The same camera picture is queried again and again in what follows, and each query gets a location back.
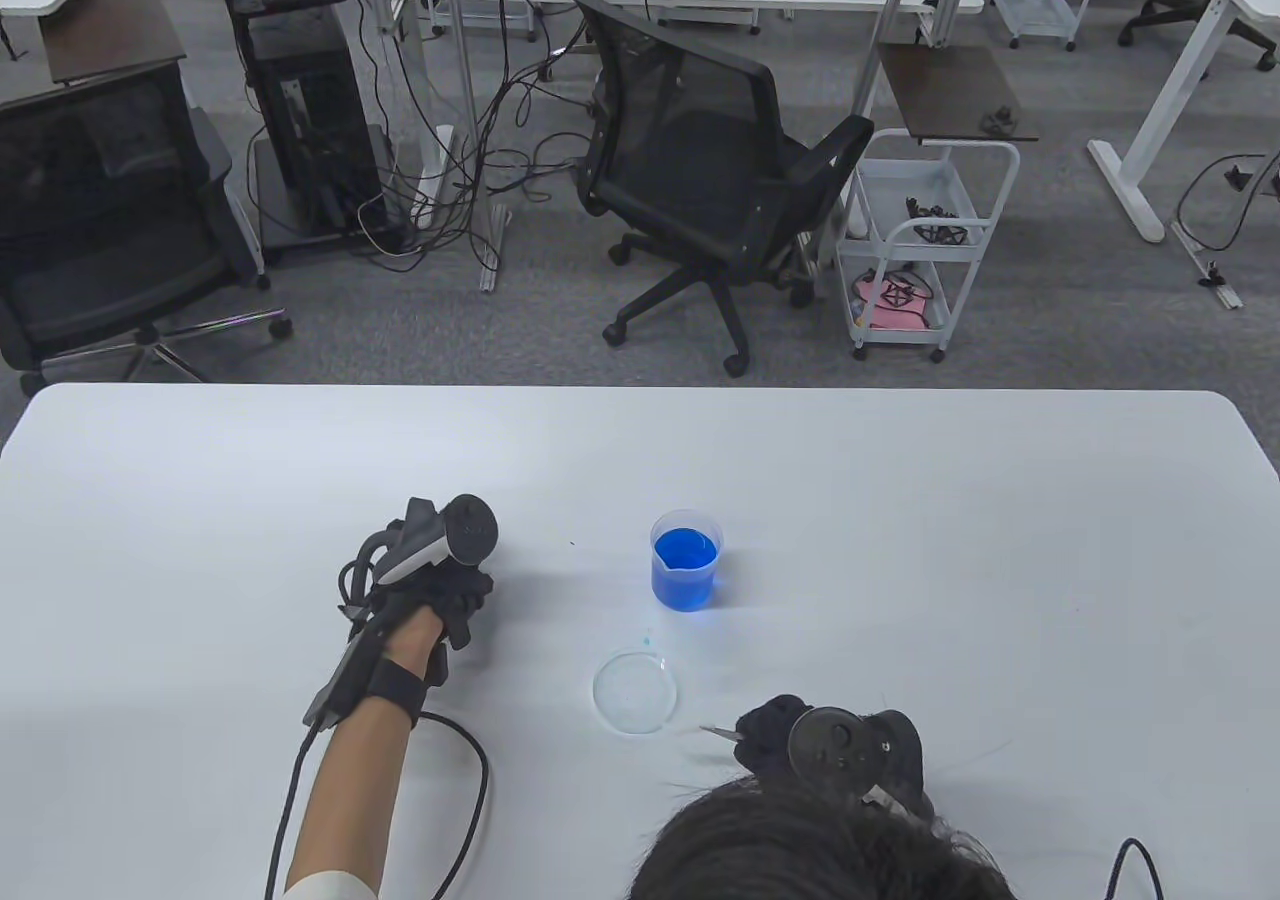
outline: wrist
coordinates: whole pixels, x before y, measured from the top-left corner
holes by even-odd
[[[392,634],[383,653],[393,663],[425,680],[431,650],[443,635],[444,625],[430,608],[424,607]]]

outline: glass petri dish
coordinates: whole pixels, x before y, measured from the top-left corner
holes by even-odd
[[[591,700],[609,727],[627,736],[657,734],[676,712],[680,689],[663,657],[627,650],[595,671]]]

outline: black wrist strap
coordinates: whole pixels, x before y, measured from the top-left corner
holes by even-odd
[[[365,696],[390,700],[408,714],[412,726],[417,726],[417,714],[422,712],[422,700],[426,699],[426,681],[396,661],[381,657],[374,667]]]

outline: white sleeve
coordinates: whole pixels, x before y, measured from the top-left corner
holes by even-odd
[[[280,900],[378,900],[378,895],[346,871],[324,871],[288,887]]]

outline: blue liquid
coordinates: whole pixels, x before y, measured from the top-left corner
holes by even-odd
[[[712,539],[689,526],[668,530],[653,545],[663,570],[654,563],[654,595],[672,609],[694,611],[707,606],[716,579],[717,549]],[[690,571],[672,574],[671,570]]]

